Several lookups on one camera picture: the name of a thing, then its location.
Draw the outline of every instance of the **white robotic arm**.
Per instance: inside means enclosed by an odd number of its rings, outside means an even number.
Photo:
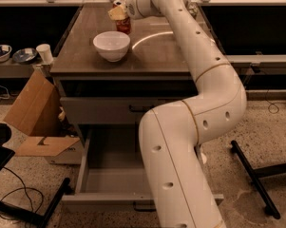
[[[187,11],[187,1],[126,1],[133,19],[166,17],[199,92],[148,111],[140,123],[140,146],[162,227],[225,227],[194,146],[233,129],[246,94],[228,60]]]

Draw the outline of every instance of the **floor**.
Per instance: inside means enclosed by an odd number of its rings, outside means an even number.
[[[219,205],[228,228],[286,227],[286,174],[262,179],[262,183],[281,214],[274,219],[264,214],[264,203],[251,184],[249,176],[235,154],[230,151],[232,140],[236,140],[252,166],[261,167],[286,162],[286,100],[248,101],[242,121],[228,134],[202,146],[207,162],[204,172],[215,194],[223,194]],[[10,109],[10,103],[0,102],[0,122]],[[12,139],[5,147],[16,149],[27,137],[13,127]],[[44,214],[52,196],[64,177],[70,177],[75,186],[79,166],[49,164],[39,157],[13,157],[6,165],[23,179],[27,187],[40,190],[44,203],[38,210]],[[0,172],[0,199],[8,192],[22,187],[22,183],[8,170]],[[34,210],[39,206],[40,195],[28,190]],[[30,209],[23,190],[12,193],[4,201]],[[69,213],[62,203],[57,206],[48,227],[159,227],[156,212],[81,212]],[[17,220],[0,218],[0,228],[33,227]]]

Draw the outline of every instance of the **small bowl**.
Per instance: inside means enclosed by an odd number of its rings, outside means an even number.
[[[36,57],[38,55],[38,52],[34,48],[24,48],[17,50],[12,55],[12,60],[19,64],[31,64],[35,61]]]
[[[108,31],[95,36],[94,47],[109,62],[120,61],[130,46],[130,37],[119,31]]]
[[[11,46],[9,45],[0,45],[0,63],[6,62],[11,53]]]

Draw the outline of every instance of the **paper cup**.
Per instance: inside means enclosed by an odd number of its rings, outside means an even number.
[[[53,62],[54,59],[51,54],[49,44],[41,44],[36,48],[36,50],[38,51],[45,65],[50,65]]]

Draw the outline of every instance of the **drawer handle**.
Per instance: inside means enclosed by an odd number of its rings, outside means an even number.
[[[129,111],[134,112],[134,113],[138,113],[138,112],[147,112],[148,110],[154,108],[154,105],[151,106],[133,106],[130,105],[129,106]]]
[[[138,208],[136,201],[133,201],[133,209],[137,212],[156,212],[156,209],[142,209],[142,208]]]

